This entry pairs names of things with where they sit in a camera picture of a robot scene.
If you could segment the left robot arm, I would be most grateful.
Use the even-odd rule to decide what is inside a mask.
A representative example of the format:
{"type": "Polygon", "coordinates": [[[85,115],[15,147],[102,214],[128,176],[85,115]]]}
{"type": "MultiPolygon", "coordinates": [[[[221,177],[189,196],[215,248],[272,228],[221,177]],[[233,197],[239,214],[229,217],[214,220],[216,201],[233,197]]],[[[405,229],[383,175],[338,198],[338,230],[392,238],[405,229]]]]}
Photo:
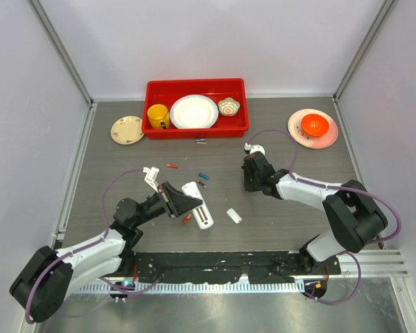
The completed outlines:
{"type": "Polygon", "coordinates": [[[104,232],[68,248],[43,246],[36,250],[11,284],[10,295],[24,308],[29,325],[42,323],[93,280],[110,273],[129,275],[134,267],[132,249],[143,235],[140,225],[163,214],[180,217],[203,203],[201,197],[184,194],[168,182],[142,203],[124,198],[104,232]]]}

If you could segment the white battery cover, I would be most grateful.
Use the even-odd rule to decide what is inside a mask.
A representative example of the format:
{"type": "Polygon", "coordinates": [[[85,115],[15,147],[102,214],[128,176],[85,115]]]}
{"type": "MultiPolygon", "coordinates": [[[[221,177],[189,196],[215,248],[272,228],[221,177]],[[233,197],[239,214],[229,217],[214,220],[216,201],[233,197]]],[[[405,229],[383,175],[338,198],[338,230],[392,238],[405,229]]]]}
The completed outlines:
{"type": "Polygon", "coordinates": [[[235,224],[239,224],[242,221],[241,216],[233,208],[227,210],[227,215],[235,224]]]}

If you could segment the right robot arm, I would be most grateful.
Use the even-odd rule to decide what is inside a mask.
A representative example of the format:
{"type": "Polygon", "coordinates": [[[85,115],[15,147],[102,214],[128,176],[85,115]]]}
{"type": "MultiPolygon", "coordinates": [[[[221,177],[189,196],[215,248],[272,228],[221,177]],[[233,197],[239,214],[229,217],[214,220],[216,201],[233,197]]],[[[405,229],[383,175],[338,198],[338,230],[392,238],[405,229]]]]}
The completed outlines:
{"type": "Polygon", "coordinates": [[[299,250],[300,268],[317,273],[324,262],[344,251],[360,252],[388,226],[381,208],[357,180],[328,184],[303,178],[288,170],[276,171],[261,152],[243,158],[244,188],[279,200],[296,201],[325,213],[330,230],[299,250]]]}

